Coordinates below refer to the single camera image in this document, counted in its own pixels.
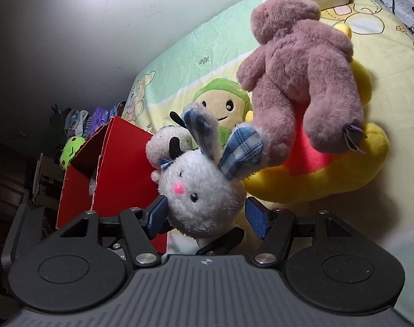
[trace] metal screw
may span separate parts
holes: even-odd
[[[154,263],[157,260],[157,257],[152,253],[141,253],[137,255],[135,259],[140,264],[150,264]]]
[[[277,260],[272,253],[260,253],[254,257],[254,260],[259,264],[270,264]]]

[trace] white wall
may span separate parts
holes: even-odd
[[[51,105],[111,108],[149,62],[239,1],[0,0],[0,141],[35,155]]]

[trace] pink stuffed bear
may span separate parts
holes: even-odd
[[[279,166],[295,140],[293,104],[308,104],[303,129],[322,153],[360,151],[363,107],[349,62],[352,43],[319,22],[319,6],[307,0],[267,0],[251,15],[261,44],[243,61],[237,79],[252,91],[252,127],[264,146],[260,167]]]

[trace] ribbed gray surface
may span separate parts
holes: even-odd
[[[408,327],[392,310],[366,317],[330,315],[304,304],[278,273],[241,256],[171,256],[139,270],[107,304],[72,315],[23,309],[9,327]]]

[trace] bed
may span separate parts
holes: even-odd
[[[155,59],[134,81],[123,118],[154,133],[212,79],[235,80],[240,62],[258,46],[249,18],[261,2],[239,2]],[[322,21],[352,29],[355,58],[373,81],[367,119],[386,131],[391,154],[365,187],[293,209],[301,215],[330,210],[395,255],[406,272],[396,308],[414,323],[414,38],[379,0],[352,0],[323,11]]]

